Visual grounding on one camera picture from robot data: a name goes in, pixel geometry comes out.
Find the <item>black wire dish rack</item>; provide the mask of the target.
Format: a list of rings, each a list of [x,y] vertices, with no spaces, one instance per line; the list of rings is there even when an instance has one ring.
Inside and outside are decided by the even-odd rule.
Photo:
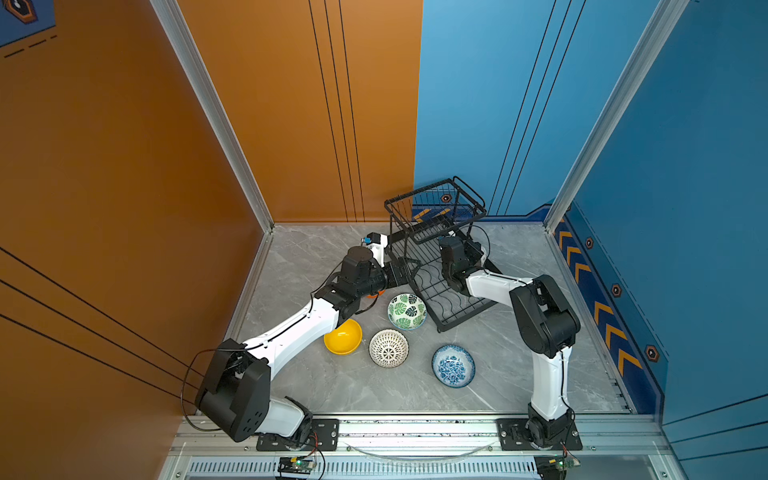
[[[474,297],[469,274],[498,268],[488,259],[475,222],[487,214],[485,201],[454,176],[384,202],[390,215],[388,253],[426,304],[438,332],[446,332],[495,305]]]

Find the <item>yellow bowl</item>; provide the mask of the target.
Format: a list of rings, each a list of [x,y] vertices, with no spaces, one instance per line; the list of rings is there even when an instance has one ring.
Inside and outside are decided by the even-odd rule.
[[[362,328],[354,319],[345,321],[323,337],[324,345],[328,351],[339,356],[354,353],[362,343],[362,340]]]

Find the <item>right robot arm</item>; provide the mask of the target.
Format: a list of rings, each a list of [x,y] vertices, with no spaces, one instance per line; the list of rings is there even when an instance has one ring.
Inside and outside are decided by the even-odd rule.
[[[576,432],[567,385],[569,360],[581,329],[569,301],[549,275],[515,278],[486,269],[477,242],[443,236],[438,245],[442,275],[450,288],[510,307],[532,352],[533,391],[523,438],[537,449],[565,449]]]

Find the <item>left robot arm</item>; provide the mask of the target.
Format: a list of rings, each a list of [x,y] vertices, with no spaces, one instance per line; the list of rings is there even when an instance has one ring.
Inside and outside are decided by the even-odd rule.
[[[273,329],[243,343],[212,349],[195,406],[235,442],[272,434],[302,444],[313,414],[301,403],[271,395],[271,382],[297,354],[362,312],[362,300],[408,282],[399,262],[378,244],[353,246],[306,306]]]

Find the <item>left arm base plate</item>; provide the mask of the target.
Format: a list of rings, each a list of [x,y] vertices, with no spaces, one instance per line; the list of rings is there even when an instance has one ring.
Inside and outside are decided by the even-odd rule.
[[[277,434],[260,435],[256,449],[259,452],[309,452],[319,448],[322,452],[335,451],[338,445],[339,420],[316,419],[303,422],[290,437]]]

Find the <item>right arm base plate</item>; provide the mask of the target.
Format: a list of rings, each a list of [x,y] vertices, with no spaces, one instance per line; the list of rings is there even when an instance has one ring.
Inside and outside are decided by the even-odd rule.
[[[500,418],[497,434],[503,451],[581,451],[580,432],[568,419],[545,422],[537,419]]]

